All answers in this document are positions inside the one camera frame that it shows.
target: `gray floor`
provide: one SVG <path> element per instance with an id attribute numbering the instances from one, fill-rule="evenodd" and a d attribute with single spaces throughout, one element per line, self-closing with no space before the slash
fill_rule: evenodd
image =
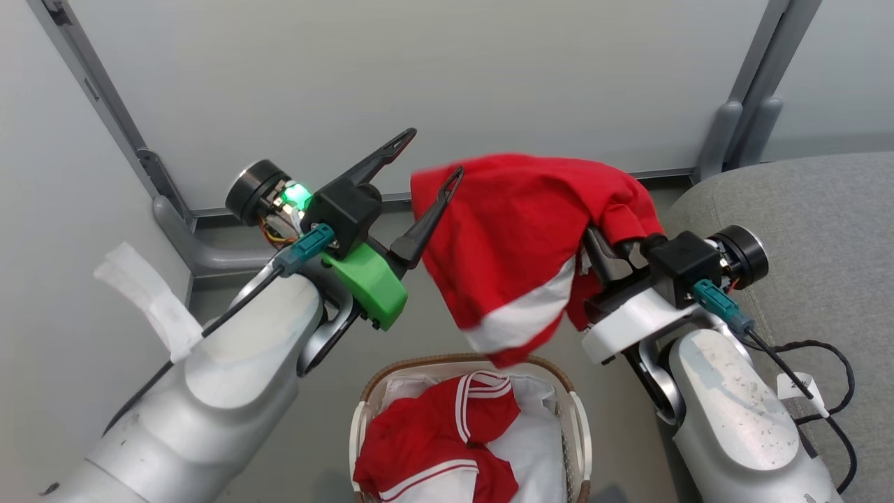
<path id="1" fill-rule="evenodd" d="M 681 188 L 651 191 L 659 216 L 682 192 Z M 411 221 L 406 213 L 385 215 L 373 233 L 388 243 Z M 256 228 L 216 229 L 203 237 L 220 245 L 257 245 L 256 232 Z M 427 273 L 418 269 L 404 283 L 409 301 L 398 323 L 387 333 L 356 324 L 305 379 L 296 403 L 218 501 L 354 501 L 348 475 L 348 432 L 367 381 L 391 362 L 469 351 Z M 204 322 L 220 314 L 237 290 L 220 282 L 200 283 L 193 291 L 190 310 Z M 563 322 L 537 354 L 562 367 L 586 407 L 594 451 L 591 501 L 676 502 L 645 391 L 624 362 L 593 365 L 580 350 L 579 339 L 579 333 Z"/>

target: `laundry basket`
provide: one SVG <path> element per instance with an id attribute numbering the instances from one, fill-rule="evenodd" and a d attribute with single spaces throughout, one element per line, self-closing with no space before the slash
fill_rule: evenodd
<path id="1" fill-rule="evenodd" d="M 479 354 L 445 354 L 393 363 L 381 369 L 367 384 L 354 411 L 350 423 L 350 475 L 354 478 L 354 464 L 368 424 L 382 412 L 383 399 L 388 381 L 401 376 L 426 376 L 438 381 L 465 375 L 474 371 L 497 371 Z M 590 468 L 592 466 L 592 446 L 590 426 L 586 412 L 574 387 L 551 362 L 537 356 L 509 369 L 499 371 L 506 375 L 529 375 L 543 379 L 555 388 L 556 410 L 559 416 L 562 436 L 562 453 L 565 464 L 566 494 L 569 503 L 584 503 L 590 492 Z M 354 496 L 358 503 L 375 503 L 379 499 L 363 492 L 354 484 Z"/>

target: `green plastic block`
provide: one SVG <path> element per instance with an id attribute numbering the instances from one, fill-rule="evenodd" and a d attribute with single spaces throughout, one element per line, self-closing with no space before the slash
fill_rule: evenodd
<path id="1" fill-rule="evenodd" d="M 363 243 L 344 260 L 323 253 L 323 261 L 333 266 L 371 320 L 382 330 L 391 328 L 407 305 L 407 288 L 381 255 Z"/>

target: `red and white shirt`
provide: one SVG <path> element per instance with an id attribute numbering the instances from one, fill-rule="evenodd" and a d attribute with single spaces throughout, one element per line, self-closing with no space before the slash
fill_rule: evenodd
<path id="1" fill-rule="evenodd" d="M 383 503 L 509 503 L 519 485 L 485 444 L 518 415 L 506 376 L 478 371 L 438 383 L 369 424 L 354 481 Z"/>

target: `white tape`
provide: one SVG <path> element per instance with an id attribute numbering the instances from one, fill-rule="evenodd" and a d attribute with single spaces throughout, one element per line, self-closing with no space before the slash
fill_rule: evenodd
<path id="1" fill-rule="evenodd" d="M 816 411 L 819 412 L 822 417 L 829 417 L 829 413 L 826 411 L 826 404 L 822 401 L 822 395 L 820 395 L 820 389 L 816 386 L 814 377 L 803 372 L 795 372 L 795 376 L 798 379 L 801 379 L 801 382 L 804 383 L 807 391 L 810 391 L 814 396 L 811 403 L 816 408 Z M 786 374 L 780 374 L 776 377 L 776 389 L 778 390 L 776 395 L 780 400 L 794 398 L 796 396 L 804 396 L 804 393 L 801 393 L 801 390 L 798 389 L 795 381 L 791 380 Z"/>
<path id="2" fill-rule="evenodd" d="M 171 352 L 171 362 L 189 356 L 192 347 L 202 340 L 202 327 L 196 319 L 128 243 L 121 243 L 106 254 L 93 277 L 105 281 L 143 312 Z"/>

